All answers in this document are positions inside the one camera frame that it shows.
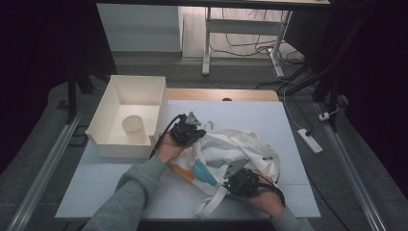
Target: table leg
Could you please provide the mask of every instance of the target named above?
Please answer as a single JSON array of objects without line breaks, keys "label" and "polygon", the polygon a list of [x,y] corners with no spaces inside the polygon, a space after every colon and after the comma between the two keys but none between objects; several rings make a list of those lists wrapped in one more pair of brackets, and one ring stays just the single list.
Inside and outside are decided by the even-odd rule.
[{"label": "table leg", "polygon": [[268,50],[270,59],[272,60],[272,63],[273,63],[273,68],[275,69],[276,77],[278,78],[285,76],[282,70],[282,66],[277,56],[278,56],[280,44],[282,43],[283,36],[285,35],[285,31],[288,26],[289,18],[291,17],[291,13],[292,12],[286,12],[286,15],[284,16],[282,24],[279,28],[279,32],[276,38],[276,44],[273,47],[273,49],[270,48]]},{"label": "table leg", "polygon": [[211,32],[211,8],[209,7],[207,10],[207,19],[205,21],[205,44],[202,70],[203,76],[208,76],[210,74],[210,32]]}]

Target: cup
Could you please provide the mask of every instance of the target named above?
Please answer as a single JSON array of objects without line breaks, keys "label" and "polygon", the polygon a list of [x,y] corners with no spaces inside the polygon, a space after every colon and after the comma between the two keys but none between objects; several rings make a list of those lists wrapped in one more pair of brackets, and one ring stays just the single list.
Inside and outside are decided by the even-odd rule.
[{"label": "cup", "polygon": [[144,144],[147,141],[146,131],[144,130],[143,119],[138,115],[129,115],[122,121],[123,130],[126,133],[130,143]]}]

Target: wooden board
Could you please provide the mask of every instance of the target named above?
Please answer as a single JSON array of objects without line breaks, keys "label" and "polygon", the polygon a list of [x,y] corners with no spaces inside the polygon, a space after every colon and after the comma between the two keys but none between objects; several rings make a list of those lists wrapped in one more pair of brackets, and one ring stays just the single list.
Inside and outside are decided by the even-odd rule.
[{"label": "wooden board", "polygon": [[273,90],[167,89],[169,100],[279,101]]}]

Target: white bag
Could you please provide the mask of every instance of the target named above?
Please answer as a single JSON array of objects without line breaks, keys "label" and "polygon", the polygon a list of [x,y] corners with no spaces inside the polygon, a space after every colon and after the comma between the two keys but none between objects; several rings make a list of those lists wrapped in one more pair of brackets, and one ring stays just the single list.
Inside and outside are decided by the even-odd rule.
[{"label": "white bag", "polygon": [[207,134],[170,164],[177,174],[209,195],[196,210],[200,218],[206,218],[229,193],[222,187],[227,181],[223,176],[229,163],[247,159],[245,168],[273,180],[278,179],[280,172],[278,154],[254,132],[213,130],[211,121],[204,127]]}]

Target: wooden floor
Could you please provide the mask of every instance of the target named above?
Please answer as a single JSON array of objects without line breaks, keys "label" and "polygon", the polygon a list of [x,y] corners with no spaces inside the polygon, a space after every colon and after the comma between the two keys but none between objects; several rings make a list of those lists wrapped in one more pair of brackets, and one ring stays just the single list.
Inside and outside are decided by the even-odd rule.
[{"label": "wooden floor", "polygon": [[[212,8],[212,18],[229,18],[242,20],[280,21],[281,11],[222,9]],[[202,58],[205,43],[205,15],[206,8],[183,7],[183,58]],[[269,59],[266,54],[256,54],[257,48],[274,44],[274,36],[211,34],[210,45],[215,50],[235,53],[216,52],[211,50],[212,58],[246,58]],[[281,45],[281,52],[288,53],[294,49],[287,43]]]}]

